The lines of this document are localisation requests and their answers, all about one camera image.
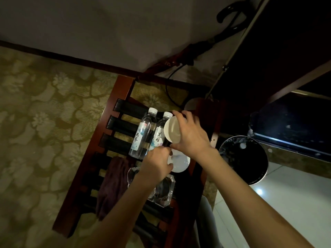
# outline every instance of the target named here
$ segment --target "person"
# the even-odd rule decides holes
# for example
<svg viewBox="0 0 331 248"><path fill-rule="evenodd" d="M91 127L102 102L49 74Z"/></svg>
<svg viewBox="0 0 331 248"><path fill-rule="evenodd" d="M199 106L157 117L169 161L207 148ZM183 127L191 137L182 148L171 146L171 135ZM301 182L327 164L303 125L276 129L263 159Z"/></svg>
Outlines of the person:
<svg viewBox="0 0 331 248"><path fill-rule="evenodd" d="M170 145L196 160L213 179L250 247L313 247L278 212L248 186L211 147L198 117L173 111L181 139ZM84 247L125 247L135 221L153 188L173 168L167 164L169 147L149 151L132 184L89 237Z"/></svg>

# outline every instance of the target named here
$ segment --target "plastic bottle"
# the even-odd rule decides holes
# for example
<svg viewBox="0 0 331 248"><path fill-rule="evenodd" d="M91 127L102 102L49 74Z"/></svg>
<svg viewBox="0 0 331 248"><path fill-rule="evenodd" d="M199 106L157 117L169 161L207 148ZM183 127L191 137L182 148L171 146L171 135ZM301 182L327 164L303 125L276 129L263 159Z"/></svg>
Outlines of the plastic bottle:
<svg viewBox="0 0 331 248"><path fill-rule="evenodd" d="M141 119L129 151L131 157L143 159L146 156L151 136L154 135L157 112L157 109L149 108L148 113Z"/></svg>
<svg viewBox="0 0 331 248"><path fill-rule="evenodd" d="M163 145L165 139L163 132L164 125L166 124L166 121L168 121L171 117L172 114L170 112L164 112L163 118L156 124L155 134L148 151L153 150L157 146Z"/></svg>

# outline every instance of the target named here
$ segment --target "gray pants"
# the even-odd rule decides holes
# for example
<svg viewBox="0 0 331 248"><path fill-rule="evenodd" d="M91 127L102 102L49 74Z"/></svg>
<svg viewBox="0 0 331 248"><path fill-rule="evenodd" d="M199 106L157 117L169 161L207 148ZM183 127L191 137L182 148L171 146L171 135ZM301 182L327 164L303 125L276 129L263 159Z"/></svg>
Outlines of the gray pants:
<svg viewBox="0 0 331 248"><path fill-rule="evenodd" d="M219 242L212 207L207 198L202 196L197 219L193 226L191 245L194 248L222 248Z"/></svg>

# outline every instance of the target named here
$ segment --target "dark wooden baseboard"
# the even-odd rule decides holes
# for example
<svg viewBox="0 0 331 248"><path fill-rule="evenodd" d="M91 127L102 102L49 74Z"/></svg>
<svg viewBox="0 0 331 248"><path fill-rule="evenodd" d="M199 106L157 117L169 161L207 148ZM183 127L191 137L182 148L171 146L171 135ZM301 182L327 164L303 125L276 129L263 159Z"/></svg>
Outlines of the dark wooden baseboard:
<svg viewBox="0 0 331 248"><path fill-rule="evenodd" d="M151 75L151 74L145 74L145 73L142 73L139 71L129 70L129 69L116 67L116 66L112 66L112 65L108 65L108 64L103 64L103 63L99 63L99 62L93 62L93 61L89 61L89 60L75 58L75 57L68 56L68 55L57 54L57 53L53 53L53 52L49 52L49 51L44 51L41 49L35 49L35 48L23 46L23 45L9 43L6 41L0 40L0 46L11 48L11 49L16 49L16 50L30 53L30 54L40 55L40 56L43 56L46 58L60 60L63 62L69 62L69 63L86 66L86 67L90 67L90 68L94 68L94 69L109 71L109 72L113 72L113 73L124 75L124 76L129 76L129 77L133 77L133 78L136 78L139 76L140 80L145 81L145 82L154 82L154 83L159 83L159 84L164 84L164 85L167 84L168 86L176 87L176 88L180 88L180 89L184 89L184 90L188 90L188 91L190 91L190 90L200 90L200 91L206 91L206 92L209 91L209 87L204 86L204 85L190 84L190 83L185 83L182 81L166 79L166 78L158 77L158 76Z"/></svg>

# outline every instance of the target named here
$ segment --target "black trash can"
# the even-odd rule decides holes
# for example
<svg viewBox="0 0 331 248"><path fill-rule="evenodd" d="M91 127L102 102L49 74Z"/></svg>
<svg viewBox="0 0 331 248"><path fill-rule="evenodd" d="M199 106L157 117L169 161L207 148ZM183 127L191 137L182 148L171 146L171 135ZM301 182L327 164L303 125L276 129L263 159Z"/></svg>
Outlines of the black trash can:
<svg viewBox="0 0 331 248"><path fill-rule="evenodd" d="M249 185L258 183L267 174L267 154L263 147L251 137L230 137L221 145L219 153Z"/></svg>

